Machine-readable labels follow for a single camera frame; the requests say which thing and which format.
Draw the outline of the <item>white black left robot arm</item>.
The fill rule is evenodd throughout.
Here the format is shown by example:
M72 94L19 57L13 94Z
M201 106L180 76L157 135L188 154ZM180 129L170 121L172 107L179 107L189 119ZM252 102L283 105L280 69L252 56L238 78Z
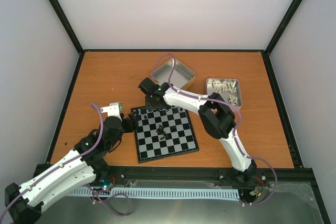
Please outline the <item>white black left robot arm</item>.
M107 153L121 143L124 133L135 130L133 114L122 113L101 120L98 129L82 138L61 160L33 179L5 188L5 206L14 223L36 223L41 214L72 190L109 177Z

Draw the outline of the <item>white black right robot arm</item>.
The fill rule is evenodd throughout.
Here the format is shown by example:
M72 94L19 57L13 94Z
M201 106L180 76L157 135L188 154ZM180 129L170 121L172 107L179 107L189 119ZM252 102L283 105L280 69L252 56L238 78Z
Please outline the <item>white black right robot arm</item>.
M154 83L145 78L138 86L145 94L145 106L151 110L169 109L177 106L197 114L205 131L218 139L228 154L236 180L245 184L254 176L257 165L245 150L237 133L233 107L218 93L195 94L164 82Z

